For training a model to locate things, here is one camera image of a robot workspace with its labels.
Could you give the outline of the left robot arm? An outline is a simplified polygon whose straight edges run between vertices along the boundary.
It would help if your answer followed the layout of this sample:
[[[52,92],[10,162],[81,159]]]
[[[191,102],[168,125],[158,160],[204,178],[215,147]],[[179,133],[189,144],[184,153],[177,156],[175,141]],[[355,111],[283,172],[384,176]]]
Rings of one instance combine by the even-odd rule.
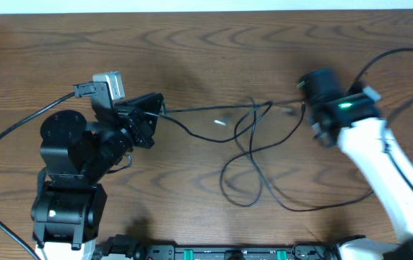
[[[155,92],[117,103],[108,94],[87,96],[94,122],[63,110],[40,128],[45,168],[31,216],[41,259],[91,259],[107,200],[99,181],[134,148],[153,146],[155,116],[164,105]]]

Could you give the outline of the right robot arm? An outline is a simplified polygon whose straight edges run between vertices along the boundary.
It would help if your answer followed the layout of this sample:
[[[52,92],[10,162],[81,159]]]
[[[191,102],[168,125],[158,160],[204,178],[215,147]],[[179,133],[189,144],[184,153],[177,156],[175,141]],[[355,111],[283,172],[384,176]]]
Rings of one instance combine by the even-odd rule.
[[[378,94],[370,87],[343,93],[330,69],[301,76],[297,86],[310,108],[316,136],[337,146],[358,167],[398,240],[347,238],[336,244],[338,259],[413,259],[413,164],[381,117]]]

